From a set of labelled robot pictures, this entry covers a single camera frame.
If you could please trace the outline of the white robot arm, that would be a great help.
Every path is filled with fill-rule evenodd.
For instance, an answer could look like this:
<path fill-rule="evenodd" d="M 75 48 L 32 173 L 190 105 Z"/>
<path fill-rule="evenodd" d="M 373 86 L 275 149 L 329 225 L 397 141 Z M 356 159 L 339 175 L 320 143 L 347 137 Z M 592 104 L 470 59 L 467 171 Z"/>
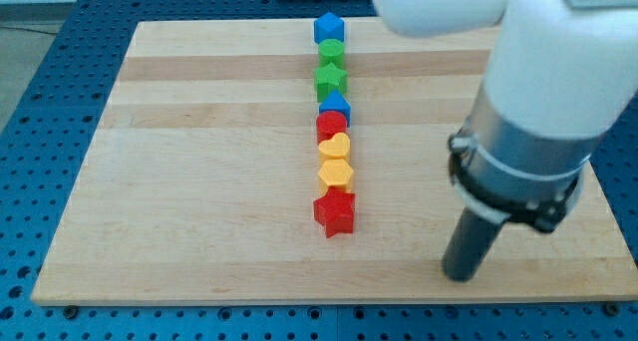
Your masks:
<path fill-rule="evenodd" d="M 472 111 L 449 141 L 461 229 L 551 232 L 637 90 L 637 0 L 373 0 L 393 32 L 498 26 Z"/>

